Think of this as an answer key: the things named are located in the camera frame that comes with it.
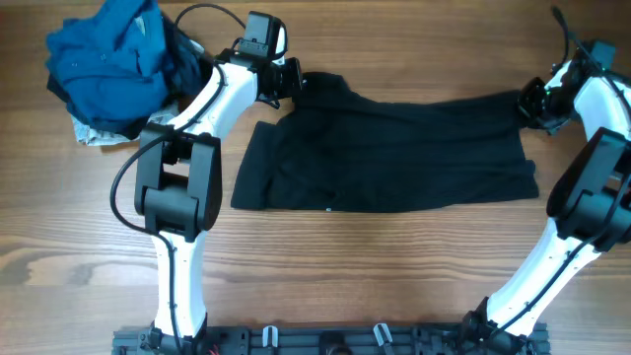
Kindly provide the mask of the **black polo shirt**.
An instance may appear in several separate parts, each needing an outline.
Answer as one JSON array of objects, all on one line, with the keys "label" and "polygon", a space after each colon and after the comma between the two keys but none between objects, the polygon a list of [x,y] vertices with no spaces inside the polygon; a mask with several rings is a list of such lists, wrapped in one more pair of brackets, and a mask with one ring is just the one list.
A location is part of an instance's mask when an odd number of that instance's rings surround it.
[{"label": "black polo shirt", "polygon": [[434,104],[379,103],[311,72],[294,108],[251,135],[236,209],[398,213],[532,199],[514,91]]}]

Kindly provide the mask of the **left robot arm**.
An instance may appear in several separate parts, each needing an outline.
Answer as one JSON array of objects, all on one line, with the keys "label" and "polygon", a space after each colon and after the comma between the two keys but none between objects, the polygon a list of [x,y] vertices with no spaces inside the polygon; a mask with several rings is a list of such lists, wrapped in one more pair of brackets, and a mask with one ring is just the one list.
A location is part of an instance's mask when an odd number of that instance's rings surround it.
[{"label": "left robot arm", "polygon": [[151,331],[160,346],[184,347],[205,330],[201,258],[222,203],[222,140],[254,103],[288,98],[302,84],[296,58],[222,61],[182,113],[141,133],[134,203],[158,258]]}]

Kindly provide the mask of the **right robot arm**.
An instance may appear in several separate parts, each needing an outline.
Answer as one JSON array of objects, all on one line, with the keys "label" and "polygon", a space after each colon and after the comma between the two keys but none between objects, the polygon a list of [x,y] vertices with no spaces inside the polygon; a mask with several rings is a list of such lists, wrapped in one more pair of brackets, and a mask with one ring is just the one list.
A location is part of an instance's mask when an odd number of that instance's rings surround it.
[{"label": "right robot arm", "polygon": [[549,195],[541,238],[507,283],[466,315],[461,340],[517,352],[577,273],[630,241],[630,84],[598,69],[566,102],[587,144]]}]

